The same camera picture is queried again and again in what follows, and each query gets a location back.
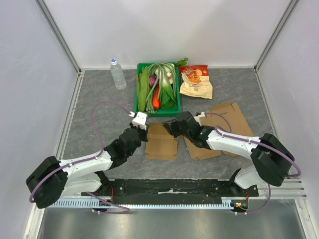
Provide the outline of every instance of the green plastic crate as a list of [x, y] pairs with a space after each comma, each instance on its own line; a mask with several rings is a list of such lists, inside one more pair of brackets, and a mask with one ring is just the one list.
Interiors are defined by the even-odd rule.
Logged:
[[[137, 72], [138, 75], [142, 72], [142, 69], [146, 66], [150, 66], [153, 63], [139, 63]], [[149, 117], [173, 117], [176, 116], [180, 113], [180, 98], [179, 98], [179, 70], [178, 67], [175, 67], [176, 71], [176, 102], [174, 106], [170, 109], [158, 109], [155, 111], [155, 114], [148, 114]], [[135, 112], [138, 112], [138, 96], [137, 93], [135, 93], [135, 107], [134, 107]]]

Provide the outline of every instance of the orange carrot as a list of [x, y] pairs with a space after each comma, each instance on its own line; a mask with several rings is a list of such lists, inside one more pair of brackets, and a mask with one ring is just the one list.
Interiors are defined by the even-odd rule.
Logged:
[[159, 86], [157, 85], [156, 86], [156, 89], [155, 89], [155, 94], [153, 96], [153, 100], [152, 100], [152, 106], [158, 110], [160, 108], [160, 100], [158, 100], [158, 95], [159, 95]]

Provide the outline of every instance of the cardboard piece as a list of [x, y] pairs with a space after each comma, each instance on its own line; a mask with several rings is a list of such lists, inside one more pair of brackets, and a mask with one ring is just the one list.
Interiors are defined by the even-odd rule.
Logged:
[[167, 132], [162, 123], [150, 123], [145, 153], [148, 159], [175, 160], [177, 139]]
[[[244, 136], [254, 136], [251, 129], [249, 128], [243, 113], [240, 111], [237, 103], [226, 102], [219, 104], [210, 108], [209, 112], [218, 113], [223, 115], [230, 123], [232, 127], [232, 133], [244, 135]], [[229, 130], [225, 120], [219, 116], [207, 115], [207, 118], [200, 118], [202, 125], [216, 126], [219, 125], [225, 130]], [[197, 148], [193, 145], [187, 138], [184, 138], [190, 157], [194, 160], [203, 160], [208, 158], [213, 158], [221, 155], [220, 150], [210, 150], [205, 148]], [[233, 157], [237, 156], [234, 153], [223, 151], [225, 154], [229, 154]]]

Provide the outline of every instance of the water bottle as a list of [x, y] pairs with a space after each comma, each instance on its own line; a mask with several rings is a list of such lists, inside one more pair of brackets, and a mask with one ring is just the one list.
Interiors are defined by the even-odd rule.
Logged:
[[122, 67], [120, 64], [118, 64], [116, 59], [111, 60], [111, 73], [112, 73], [116, 88], [118, 90], [124, 90], [126, 88], [126, 81], [124, 78]]

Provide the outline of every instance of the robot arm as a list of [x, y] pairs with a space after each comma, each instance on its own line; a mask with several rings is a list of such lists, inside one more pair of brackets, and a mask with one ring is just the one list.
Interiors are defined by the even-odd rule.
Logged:
[[[45, 208], [60, 197], [108, 188], [109, 180], [103, 171], [126, 162], [141, 146], [141, 141], [147, 141], [147, 115], [138, 112], [131, 113], [130, 116], [134, 117], [130, 123], [131, 127], [106, 146], [103, 152], [69, 160], [57, 160], [55, 156], [46, 158], [26, 180], [37, 206]], [[224, 150], [251, 159], [253, 166], [236, 170], [229, 180], [229, 189], [235, 195], [264, 181], [281, 186], [284, 178], [288, 176], [290, 162], [257, 144], [260, 142], [271, 146], [294, 161], [293, 156], [277, 138], [267, 133], [263, 137], [246, 137], [217, 131], [214, 127], [200, 124], [200, 117], [203, 116], [205, 113], [193, 117], [190, 112], [182, 112], [176, 119], [164, 122], [163, 125], [174, 137], [183, 135], [197, 147]]]
[[197, 147], [228, 151], [251, 159], [253, 166], [239, 169], [231, 177], [230, 187], [234, 193], [261, 182], [281, 186], [283, 180], [288, 176], [291, 163], [275, 152], [257, 144], [260, 142], [277, 149], [294, 161], [294, 157], [276, 137], [268, 133], [263, 137], [247, 137], [222, 130], [217, 132], [214, 127], [201, 126], [200, 118], [204, 116], [204, 112], [196, 117], [193, 117], [190, 112], [182, 112], [176, 119], [165, 122], [164, 127], [174, 137], [183, 135]]
[[55, 156], [46, 158], [28, 177], [26, 184], [32, 192], [50, 173], [50, 176], [33, 195], [38, 208], [45, 208], [55, 203], [60, 197], [74, 196], [82, 192], [95, 192], [100, 186], [107, 185], [109, 180], [103, 171], [118, 167], [132, 156], [147, 140], [147, 114], [131, 114], [134, 119], [130, 128], [106, 146], [102, 153], [96, 152], [87, 156], [57, 160]]

